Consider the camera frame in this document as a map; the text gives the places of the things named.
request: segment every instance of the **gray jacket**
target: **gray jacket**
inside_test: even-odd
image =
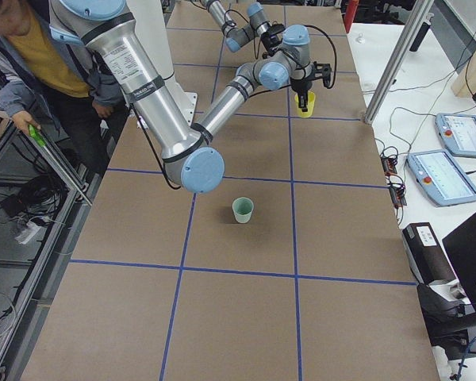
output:
[[[89,85],[90,96],[103,106],[113,106],[123,101],[120,85],[109,69],[102,64],[102,61],[99,60],[101,61],[99,63],[97,57],[83,47],[70,46],[53,40],[49,31],[49,23],[36,12],[37,8],[38,6],[34,10],[34,14],[40,22],[40,27],[65,64]],[[28,110],[36,101],[46,115],[58,124],[56,116],[50,110],[48,102],[42,94],[39,80],[4,37],[0,37],[0,71],[7,81],[0,90],[0,110],[4,110],[12,117],[18,111]]]

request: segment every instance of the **person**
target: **person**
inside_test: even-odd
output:
[[[48,0],[0,0],[0,90],[4,110],[23,133],[40,129],[30,111],[36,102],[71,138],[80,160],[103,176],[109,163],[101,122],[115,141],[128,110],[103,59],[84,47],[54,40]]]

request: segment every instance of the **brown cardboard table surface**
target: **brown cardboard table surface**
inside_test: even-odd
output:
[[[310,119],[289,90],[246,103],[213,141],[226,171],[208,194],[169,189],[131,119],[22,380],[439,379],[340,12],[265,10],[332,36],[335,87],[314,85]],[[188,2],[167,31],[197,119],[239,60]]]

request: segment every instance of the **power strip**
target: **power strip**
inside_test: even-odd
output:
[[[28,221],[26,227],[14,239],[20,244],[28,244],[39,232],[41,226],[33,221]]]
[[[391,179],[390,179],[391,175],[395,175],[394,177],[398,176],[397,167],[395,166],[395,164],[390,158],[382,157],[381,165],[382,165],[382,169],[384,170],[384,176],[389,182],[391,182]],[[388,188],[388,191],[390,192],[391,202],[393,203],[393,206],[395,209],[403,208],[404,206],[407,205],[405,197],[399,194],[397,188],[390,185],[390,187]]]

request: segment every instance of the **black pants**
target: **black pants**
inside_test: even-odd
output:
[[[71,138],[79,159],[92,172],[103,176],[109,163],[106,145],[101,135],[102,119],[92,106],[93,99],[74,98],[50,87],[44,88],[50,106],[59,118],[63,130]],[[118,142],[127,121],[125,101],[113,106],[106,123],[113,139]]]

